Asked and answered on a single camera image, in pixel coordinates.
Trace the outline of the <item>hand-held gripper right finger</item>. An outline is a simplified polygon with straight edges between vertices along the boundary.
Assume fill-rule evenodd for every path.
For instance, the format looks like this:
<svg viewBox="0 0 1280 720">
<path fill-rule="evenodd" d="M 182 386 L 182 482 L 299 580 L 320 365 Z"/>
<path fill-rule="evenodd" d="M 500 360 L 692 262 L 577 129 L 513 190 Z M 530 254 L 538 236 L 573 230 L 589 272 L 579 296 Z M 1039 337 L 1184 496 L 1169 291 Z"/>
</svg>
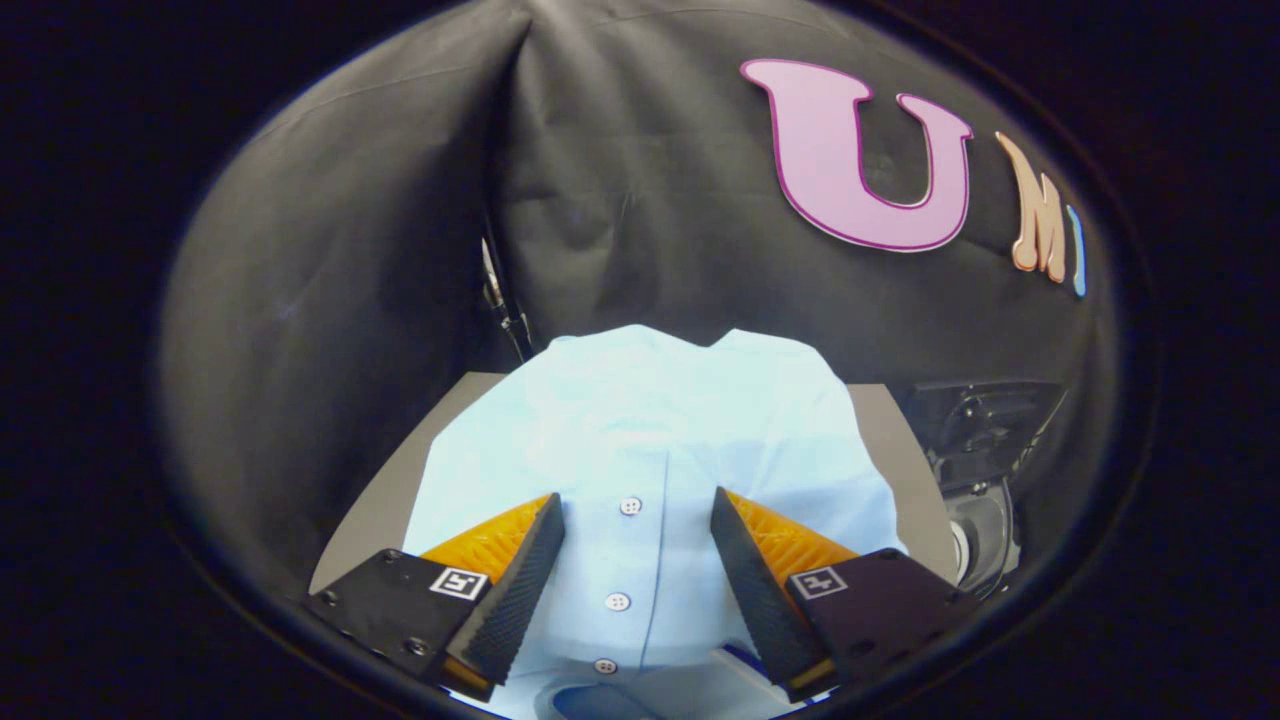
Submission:
<svg viewBox="0 0 1280 720">
<path fill-rule="evenodd" d="M 883 680 L 977 610 L 900 550 L 856 553 L 722 487 L 710 536 L 764 674 L 792 702 Z"/>
</svg>

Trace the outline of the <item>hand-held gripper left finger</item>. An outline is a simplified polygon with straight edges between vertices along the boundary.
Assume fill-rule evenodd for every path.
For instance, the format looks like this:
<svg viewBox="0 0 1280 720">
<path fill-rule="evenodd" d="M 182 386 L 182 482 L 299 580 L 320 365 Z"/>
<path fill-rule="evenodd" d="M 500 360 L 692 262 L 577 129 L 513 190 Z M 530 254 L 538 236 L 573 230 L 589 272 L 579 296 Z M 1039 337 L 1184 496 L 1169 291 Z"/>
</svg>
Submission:
<svg viewBox="0 0 1280 720">
<path fill-rule="evenodd" d="M 561 497 L 544 495 L 426 553 L 379 550 L 305 607 L 407 676 L 488 702 L 509 676 L 564 537 Z"/>
</svg>

